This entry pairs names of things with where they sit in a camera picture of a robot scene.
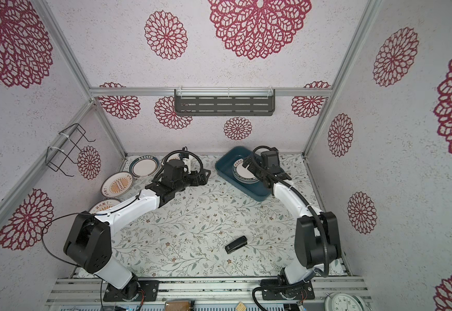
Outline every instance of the teal plastic tray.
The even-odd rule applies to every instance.
[[[271,194],[271,191],[264,187],[262,182],[252,184],[242,183],[233,176],[233,164],[237,160],[249,156],[251,153],[251,150],[243,146],[234,147],[216,162],[216,170],[217,174],[226,179],[227,182],[242,190],[255,201],[262,202]]]

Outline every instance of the black cable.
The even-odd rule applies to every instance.
[[[105,311],[105,308],[103,306],[103,298],[102,298],[102,291],[103,291],[103,279],[100,278],[102,283],[100,284],[100,304],[102,305],[102,311]]]
[[[173,154],[176,154],[176,153],[186,153],[186,154],[191,155],[193,158],[197,159],[197,161],[198,161],[198,163],[199,163],[199,165],[200,165],[200,171],[202,171],[202,170],[204,169],[204,164],[202,163],[202,161],[200,160],[200,158],[198,158],[198,155],[196,155],[195,153],[189,152],[189,151],[187,151],[187,150],[175,150],[175,151],[172,151],[172,152],[168,153],[168,154],[162,159],[162,167],[161,167],[160,170],[155,174],[155,177],[154,177],[153,180],[152,180],[153,182],[158,181],[158,179],[160,178],[160,173],[164,170],[164,165],[167,163],[167,159],[168,159],[170,156],[172,156]]]
[[[280,182],[281,184],[283,184],[284,186],[288,187],[289,189],[291,189],[301,200],[302,202],[305,204],[305,206],[307,207],[307,209],[309,210],[309,212],[312,214],[312,216],[314,217],[314,220],[316,221],[316,227],[317,230],[319,230],[320,236],[321,236],[321,243],[322,243],[322,252],[323,252],[323,257],[324,257],[324,271],[319,270],[321,273],[322,277],[327,277],[329,275],[329,254],[328,254],[328,240],[326,239],[326,234],[324,232],[324,228],[322,227],[322,222],[319,219],[319,216],[316,214],[315,210],[312,208],[312,206],[310,206],[309,202],[307,202],[307,200],[305,199],[305,197],[298,192],[297,189],[295,189],[291,184],[285,182],[284,180],[282,180],[281,178],[279,178],[278,176],[275,176],[273,174],[271,174],[270,172],[268,172],[267,170],[265,170],[264,168],[262,168],[257,161],[255,160],[255,151],[262,149],[262,148],[266,148],[269,150],[272,150],[270,147],[267,146],[258,146],[257,148],[255,148],[252,152],[252,162],[255,165],[255,167],[257,167],[259,170],[265,172],[267,175],[269,175],[270,177],[272,177],[273,179],[277,180],[278,182]]]
[[[60,216],[60,217],[57,217],[57,218],[51,220],[49,223],[47,223],[47,224],[41,229],[41,242],[43,243],[44,249],[45,249],[51,256],[53,256],[54,258],[56,258],[56,259],[58,259],[58,260],[60,260],[60,261],[62,261],[62,262],[65,262],[66,264],[69,264],[69,265],[73,265],[73,266],[79,267],[78,264],[73,264],[72,262],[65,261],[65,260],[63,260],[62,258],[58,258],[57,256],[53,255],[53,254],[48,250],[48,248],[46,247],[46,244],[44,244],[44,238],[43,238],[43,236],[44,236],[44,229],[47,228],[49,225],[51,225],[52,222],[57,221],[57,220],[62,219],[62,218],[65,218],[65,217],[67,217],[67,216],[72,216],[72,215],[91,215],[91,214],[85,214],[85,213],[71,213],[71,214],[63,215],[63,216]]]
[[[264,290],[264,289],[275,289],[275,290],[283,290],[283,289],[291,289],[299,287],[300,285],[303,285],[304,283],[307,283],[310,281],[313,277],[316,276],[316,272],[313,270],[310,272],[310,274],[303,280],[298,281],[297,283],[293,283],[290,285],[283,285],[283,286],[259,286],[252,290],[252,298],[254,299],[255,304],[260,308],[262,311],[268,311],[266,308],[262,307],[261,304],[257,301],[257,298],[255,297],[255,292]]]
[[[123,208],[127,208],[129,205],[131,205],[131,204],[133,204],[134,203],[134,201],[136,201],[136,200],[139,200],[139,194],[138,195],[136,195],[136,197],[134,198],[134,200],[133,201],[131,201],[131,202],[129,202],[128,204],[126,204],[126,205],[124,205],[123,207],[121,207],[121,208],[118,208],[118,209],[116,209],[116,210],[114,210],[114,211],[109,211],[109,213],[107,213],[107,214],[90,214],[90,215],[95,215],[95,216],[104,216],[104,215],[110,215],[110,214],[113,214],[113,213],[117,213],[118,211],[120,211],[121,209],[123,209]]]

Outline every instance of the leaf pattern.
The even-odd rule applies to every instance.
[[[136,157],[127,158],[125,171]],[[207,185],[186,188],[115,235],[113,253],[123,265],[138,276],[271,276],[296,259],[290,213],[275,197],[257,202],[219,177],[214,165],[220,158],[200,156],[211,171]],[[279,158],[297,190],[318,207],[301,155]],[[192,170],[197,168],[192,161]],[[152,178],[135,179],[119,199],[134,196]],[[228,255],[224,246],[242,235],[248,244]],[[345,275],[339,261],[331,275]],[[79,277],[89,276],[82,271]]]

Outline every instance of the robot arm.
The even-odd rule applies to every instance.
[[[131,221],[165,205],[177,192],[189,186],[205,185],[209,180],[210,171],[203,168],[199,159],[199,172],[189,171],[188,159],[166,162],[171,154],[179,152],[186,151],[167,155],[154,182],[137,195],[95,215],[87,211],[77,215],[65,242],[64,253],[87,272],[107,281],[107,289],[123,300],[138,296],[138,277],[112,255],[111,238]]]
[[[255,148],[254,152],[243,160],[243,166],[248,167],[266,188],[271,189],[272,194],[297,220],[295,254],[298,260],[293,260],[278,277],[280,285],[294,284],[308,277],[315,268],[323,270],[324,238],[329,262],[341,257],[338,223],[332,212],[323,212],[312,207],[292,186],[290,176],[279,165],[276,148],[266,147],[269,151],[262,152],[260,157],[255,154],[257,149],[260,147]]]

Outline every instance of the cable tie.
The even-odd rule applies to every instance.
[[[51,149],[57,149],[57,150],[60,150],[61,152],[64,152],[62,149],[57,148],[57,147],[50,146],[50,148],[51,148]]]

